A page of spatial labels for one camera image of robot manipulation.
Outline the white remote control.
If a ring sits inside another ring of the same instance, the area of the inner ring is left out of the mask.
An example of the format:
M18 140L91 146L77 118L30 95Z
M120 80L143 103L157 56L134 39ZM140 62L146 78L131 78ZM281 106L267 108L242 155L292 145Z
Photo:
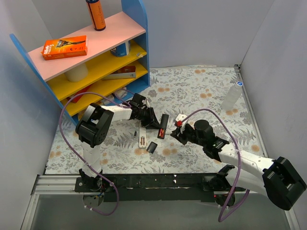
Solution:
M139 123L139 148L146 148L146 128Z

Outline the red AAA battery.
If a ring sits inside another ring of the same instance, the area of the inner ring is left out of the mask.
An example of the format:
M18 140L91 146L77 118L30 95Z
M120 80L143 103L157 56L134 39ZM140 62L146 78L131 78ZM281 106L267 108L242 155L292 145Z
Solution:
M159 130L159 138L162 138L162 139L165 138L165 130L164 129Z

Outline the black remote control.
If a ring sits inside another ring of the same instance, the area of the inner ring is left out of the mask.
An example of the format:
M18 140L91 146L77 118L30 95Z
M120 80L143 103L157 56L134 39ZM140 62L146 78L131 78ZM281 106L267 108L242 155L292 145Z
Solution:
M161 122L160 122L160 129L164 129L165 133L166 133L166 128L167 128L167 124L168 124L168 119L169 119L169 115L162 114Z

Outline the black battery cover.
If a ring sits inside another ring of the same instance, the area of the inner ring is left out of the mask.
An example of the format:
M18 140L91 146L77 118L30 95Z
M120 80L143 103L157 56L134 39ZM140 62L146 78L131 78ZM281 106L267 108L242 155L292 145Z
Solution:
M148 146L148 148L146 149L147 152L149 153L154 153L154 151L157 148L157 144L155 142L151 142Z

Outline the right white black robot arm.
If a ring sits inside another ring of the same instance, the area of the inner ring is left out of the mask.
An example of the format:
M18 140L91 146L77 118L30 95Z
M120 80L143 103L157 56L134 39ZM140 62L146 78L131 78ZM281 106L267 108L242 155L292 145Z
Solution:
M234 144L216 136L206 120L198 120L194 126L180 115L175 119L176 129L171 136L185 145L188 142L202 147L211 159L226 163L231 167L217 178L218 187L228 190L237 186L262 194L283 210L290 210L306 191L307 184L291 162L284 158L270 159L238 150Z

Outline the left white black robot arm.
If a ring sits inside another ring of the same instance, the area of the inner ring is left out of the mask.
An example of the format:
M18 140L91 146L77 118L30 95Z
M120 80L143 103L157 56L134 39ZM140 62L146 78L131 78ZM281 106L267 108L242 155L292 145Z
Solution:
M75 132L82 143L85 165L79 170L82 183L93 192L102 188L100 147L107 137L110 125L114 121L139 120L145 129L160 129L154 109L149 106L146 97L136 93L133 98L119 106L103 106L91 103L76 126Z

